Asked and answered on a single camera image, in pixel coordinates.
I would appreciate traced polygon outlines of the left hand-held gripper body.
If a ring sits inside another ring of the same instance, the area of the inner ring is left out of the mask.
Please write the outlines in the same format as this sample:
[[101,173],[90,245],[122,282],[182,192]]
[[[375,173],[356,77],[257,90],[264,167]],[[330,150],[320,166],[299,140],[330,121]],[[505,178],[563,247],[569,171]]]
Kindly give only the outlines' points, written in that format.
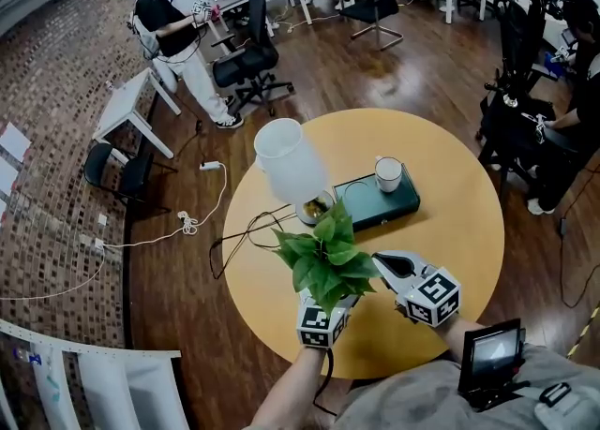
[[300,305],[296,332],[301,345],[311,348],[331,348],[347,327],[350,314],[343,308],[343,299],[327,314],[312,298],[308,289],[299,293]]

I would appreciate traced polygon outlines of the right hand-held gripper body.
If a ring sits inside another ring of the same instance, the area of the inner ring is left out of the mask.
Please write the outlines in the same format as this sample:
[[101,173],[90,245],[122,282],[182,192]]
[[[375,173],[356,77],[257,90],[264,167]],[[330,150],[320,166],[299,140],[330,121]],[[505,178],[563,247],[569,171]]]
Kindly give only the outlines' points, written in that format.
[[457,313],[461,285],[443,267],[426,265],[397,296],[397,306],[412,322],[435,328]]

